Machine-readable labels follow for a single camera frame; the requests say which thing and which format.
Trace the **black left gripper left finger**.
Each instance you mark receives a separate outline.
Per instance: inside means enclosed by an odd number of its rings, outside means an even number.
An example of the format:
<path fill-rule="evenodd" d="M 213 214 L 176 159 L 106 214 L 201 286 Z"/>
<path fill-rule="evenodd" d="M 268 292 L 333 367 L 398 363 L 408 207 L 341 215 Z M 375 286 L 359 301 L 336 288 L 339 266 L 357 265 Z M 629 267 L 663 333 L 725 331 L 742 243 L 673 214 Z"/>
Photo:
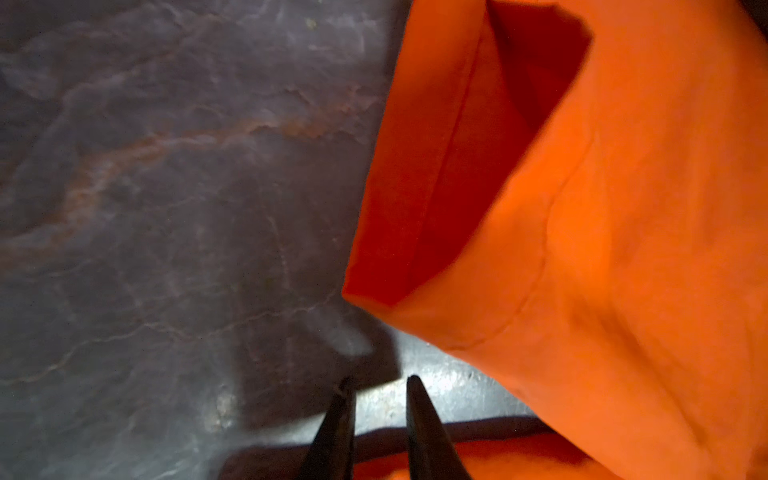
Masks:
<path fill-rule="evenodd" d="M 299 468 L 298 480 L 353 478 L 356 388 L 351 377 L 334 389 L 328 411 Z"/>

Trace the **orange shorts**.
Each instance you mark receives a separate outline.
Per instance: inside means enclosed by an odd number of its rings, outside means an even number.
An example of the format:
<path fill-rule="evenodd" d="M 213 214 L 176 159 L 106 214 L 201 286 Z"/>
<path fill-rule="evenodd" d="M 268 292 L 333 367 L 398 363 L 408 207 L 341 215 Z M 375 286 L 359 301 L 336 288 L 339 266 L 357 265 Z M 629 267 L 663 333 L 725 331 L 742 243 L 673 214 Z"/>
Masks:
<path fill-rule="evenodd" d="M 343 296 L 550 432 L 474 479 L 767 475 L 767 42 L 738 1 L 415 1 Z"/>

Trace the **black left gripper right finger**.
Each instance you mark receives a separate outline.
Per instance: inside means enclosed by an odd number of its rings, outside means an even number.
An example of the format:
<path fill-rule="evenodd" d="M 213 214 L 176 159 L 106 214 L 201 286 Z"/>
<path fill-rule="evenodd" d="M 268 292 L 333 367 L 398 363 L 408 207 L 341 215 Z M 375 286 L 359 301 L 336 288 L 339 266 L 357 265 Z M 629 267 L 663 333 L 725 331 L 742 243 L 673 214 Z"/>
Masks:
<path fill-rule="evenodd" d="M 407 379 L 406 423 L 411 480 L 470 480 L 421 378 Z"/>

